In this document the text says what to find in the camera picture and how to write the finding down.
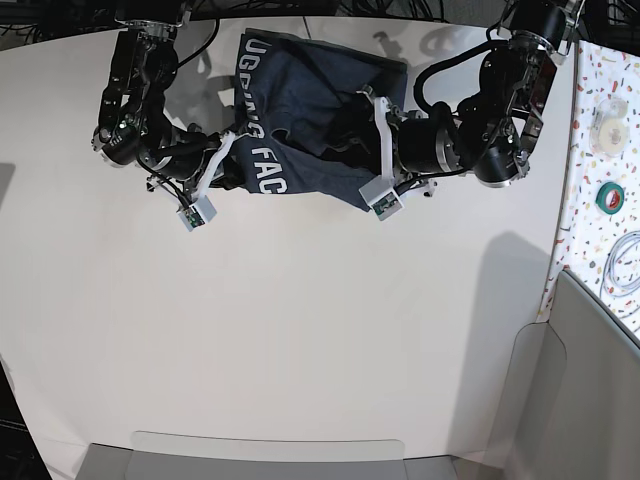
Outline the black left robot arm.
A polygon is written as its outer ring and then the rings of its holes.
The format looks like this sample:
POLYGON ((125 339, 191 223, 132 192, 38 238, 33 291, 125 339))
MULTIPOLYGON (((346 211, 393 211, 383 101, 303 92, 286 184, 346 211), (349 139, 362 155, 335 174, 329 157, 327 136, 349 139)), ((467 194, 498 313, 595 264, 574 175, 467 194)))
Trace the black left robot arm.
POLYGON ((405 110, 406 66, 379 59, 378 71, 357 75, 342 95, 326 142, 346 153, 346 164, 363 168, 395 194, 422 190, 438 180, 472 174, 489 187, 527 176, 529 158, 543 126, 543 112, 559 64, 569 52, 580 11, 565 1, 511 1, 486 31, 483 43, 424 68, 414 81, 413 110, 405 110), (478 91, 451 108, 428 101, 428 80, 475 57, 482 62, 478 91))

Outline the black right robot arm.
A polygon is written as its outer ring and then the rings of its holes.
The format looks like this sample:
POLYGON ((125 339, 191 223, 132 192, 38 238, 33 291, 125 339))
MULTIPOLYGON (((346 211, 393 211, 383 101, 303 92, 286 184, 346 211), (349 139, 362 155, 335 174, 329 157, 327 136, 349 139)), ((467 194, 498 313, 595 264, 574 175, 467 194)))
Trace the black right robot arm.
POLYGON ((147 187, 165 187, 178 199, 198 185, 232 190, 245 176, 223 159, 212 179, 205 169, 222 146, 220 134, 196 124, 180 128, 165 115, 166 92, 187 64, 174 43, 193 11, 191 1, 120 1, 121 26, 102 92, 93 149, 116 167, 135 164, 147 173, 147 187))

